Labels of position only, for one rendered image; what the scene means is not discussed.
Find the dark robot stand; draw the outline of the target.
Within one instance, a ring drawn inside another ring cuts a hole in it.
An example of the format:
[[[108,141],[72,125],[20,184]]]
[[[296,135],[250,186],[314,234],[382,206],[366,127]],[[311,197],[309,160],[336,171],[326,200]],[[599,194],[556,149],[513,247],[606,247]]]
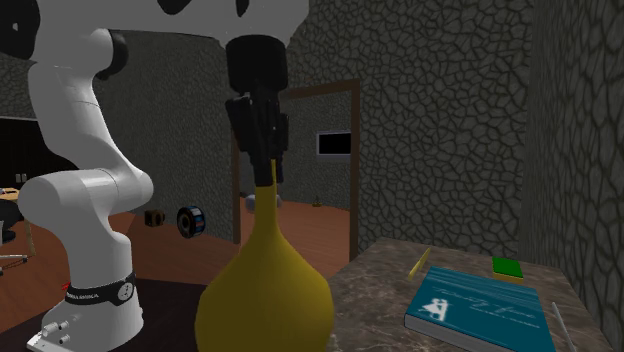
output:
[[[197,352],[194,321],[199,284],[139,279],[138,297],[144,327],[111,352]],[[0,278],[0,352],[29,352],[26,342],[41,327],[43,315],[64,296],[59,283],[17,284]]]

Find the white pen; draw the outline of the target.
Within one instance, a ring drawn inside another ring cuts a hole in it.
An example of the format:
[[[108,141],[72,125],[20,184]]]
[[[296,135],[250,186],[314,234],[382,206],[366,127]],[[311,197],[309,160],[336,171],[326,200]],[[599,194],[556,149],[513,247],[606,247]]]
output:
[[[553,314],[555,315],[555,317],[557,319],[557,322],[558,322],[560,328],[562,329],[562,332],[564,334],[564,337],[565,337],[567,346],[569,348],[569,351],[570,352],[577,352],[576,346],[574,345],[574,343],[573,343],[573,341],[572,341],[572,339],[570,337],[570,334],[569,334],[569,332],[568,332],[568,330],[566,328],[566,325],[565,325],[565,323],[563,321],[563,318],[561,316],[560,310],[559,310],[557,304],[554,301],[551,303],[551,307],[552,307]]]

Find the yellow pencil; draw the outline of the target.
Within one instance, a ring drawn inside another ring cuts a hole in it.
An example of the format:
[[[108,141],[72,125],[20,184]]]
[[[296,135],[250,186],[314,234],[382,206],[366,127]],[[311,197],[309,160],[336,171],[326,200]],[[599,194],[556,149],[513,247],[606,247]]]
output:
[[[407,279],[409,281],[412,281],[416,273],[424,266],[430,254],[430,251],[431,249],[427,248],[425,252],[422,254],[422,256],[419,258],[419,260],[416,262],[416,264],[413,266],[413,268],[410,270],[407,276]]]

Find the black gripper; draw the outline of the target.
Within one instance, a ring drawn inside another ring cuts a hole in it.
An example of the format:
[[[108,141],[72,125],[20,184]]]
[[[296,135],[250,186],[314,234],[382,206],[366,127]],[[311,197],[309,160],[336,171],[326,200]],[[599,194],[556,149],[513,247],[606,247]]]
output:
[[[289,117],[280,112],[279,93],[288,86],[286,47],[268,35],[243,35],[226,45],[230,87],[240,95],[225,106],[238,148],[246,152],[258,187],[282,183],[283,156],[288,150]],[[246,93],[267,92],[272,110],[267,113],[266,140],[253,101]]]

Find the black window with white frame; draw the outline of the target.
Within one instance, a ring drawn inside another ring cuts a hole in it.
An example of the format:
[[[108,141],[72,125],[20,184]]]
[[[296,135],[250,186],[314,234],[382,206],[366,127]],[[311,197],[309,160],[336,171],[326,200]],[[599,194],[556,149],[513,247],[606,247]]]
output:
[[[316,155],[318,157],[349,157],[351,155],[351,131],[318,131]]]

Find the green and yellow sponge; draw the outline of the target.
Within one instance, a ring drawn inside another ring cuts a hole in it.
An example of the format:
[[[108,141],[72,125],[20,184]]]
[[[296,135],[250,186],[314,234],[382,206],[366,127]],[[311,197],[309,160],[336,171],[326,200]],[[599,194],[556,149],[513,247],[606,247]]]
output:
[[[514,284],[522,284],[524,276],[518,261],[493,257],[492,258],[492,277]]]

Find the black round speaker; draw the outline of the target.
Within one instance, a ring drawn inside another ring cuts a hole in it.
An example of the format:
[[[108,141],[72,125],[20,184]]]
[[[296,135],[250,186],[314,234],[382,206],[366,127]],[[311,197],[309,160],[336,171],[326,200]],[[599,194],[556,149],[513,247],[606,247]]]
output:
[[[177,228],[186,239],[199,236],[205,229],[205,216],[197,206],[186,206],[178,210]]]

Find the teal book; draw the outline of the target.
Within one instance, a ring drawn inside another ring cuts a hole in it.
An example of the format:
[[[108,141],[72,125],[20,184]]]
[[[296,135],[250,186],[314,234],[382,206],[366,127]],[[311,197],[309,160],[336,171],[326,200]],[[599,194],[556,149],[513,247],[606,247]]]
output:
[[[468,352],[556,352],[535,289],[437,266],[404,326]]]

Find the yellow long-necked vase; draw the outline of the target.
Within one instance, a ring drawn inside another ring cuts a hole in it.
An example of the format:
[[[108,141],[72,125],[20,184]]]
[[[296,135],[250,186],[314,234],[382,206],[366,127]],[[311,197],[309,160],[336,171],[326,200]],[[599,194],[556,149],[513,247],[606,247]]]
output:
[[[326,352],[334,325],[327,280],[285,239],[277,185],[258,186],[252,232],[198,302],[198,352]]]

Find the brown door frame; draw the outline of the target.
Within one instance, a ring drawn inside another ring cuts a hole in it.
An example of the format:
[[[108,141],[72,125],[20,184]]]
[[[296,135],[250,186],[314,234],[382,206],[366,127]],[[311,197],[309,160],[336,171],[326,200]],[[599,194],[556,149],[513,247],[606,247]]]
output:
[[[327,84],[321,84],[309,87],[297,87],[286,89],[279,93],[280,101],[285,102],[287,100],[308,98],[312,96],[320,96],[326,94],[333,94],[343,91],[349,91],[351,93],[351,120],[350,130],[352,132],[351,137],[351,154],[349,159],[350,165],[350,217],[349,217],[349,240],[348,240],[348,254],[349,261],[353,261],[359,254],[358,246],[358,212],[359,212],[359,165],[360,165],[360,79],[349,79],[343,81],[337,81]],[[241,245],[241,217],[240,217],[240,154],[235,139],[234,132],[231,132],[231,200],[232,200],[232,243],[235,245]]]

